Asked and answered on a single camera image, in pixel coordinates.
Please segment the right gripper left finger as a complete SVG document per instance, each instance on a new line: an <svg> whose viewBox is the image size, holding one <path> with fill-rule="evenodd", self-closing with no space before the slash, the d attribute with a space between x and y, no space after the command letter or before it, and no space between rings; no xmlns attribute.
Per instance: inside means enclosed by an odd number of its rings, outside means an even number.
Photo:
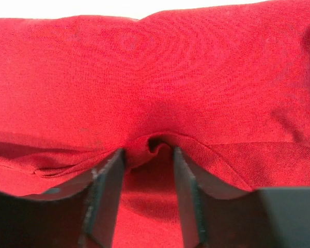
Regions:
<svg viewBox="0 0 310 248"><path fill-rule="evenodd" d="M0 192L0 247L111 247L125 170L118 149L42 194Z"/></svg>

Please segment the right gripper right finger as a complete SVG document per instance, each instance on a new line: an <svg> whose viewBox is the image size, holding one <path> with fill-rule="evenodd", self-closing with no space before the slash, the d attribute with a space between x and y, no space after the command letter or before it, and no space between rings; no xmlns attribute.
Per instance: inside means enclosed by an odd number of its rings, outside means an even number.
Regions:
<svg viewBox="0 0 310 248"><path fill-rule="evenodd" d="M310 187L244 191L178 147L174 176L184 247L310 247Z"/></svg>

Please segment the dark red t-shirt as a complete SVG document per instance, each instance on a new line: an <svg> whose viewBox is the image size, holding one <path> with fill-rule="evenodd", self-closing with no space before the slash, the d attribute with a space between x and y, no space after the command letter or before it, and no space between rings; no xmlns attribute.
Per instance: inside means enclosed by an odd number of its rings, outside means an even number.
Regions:
<svg viewBox="0 0 310 248"><path fill-rule="evenodd" d="M310 1L0 19L0 191L118 148L114 247L182 247L172 148L243 190L310 186Z"/></svg>

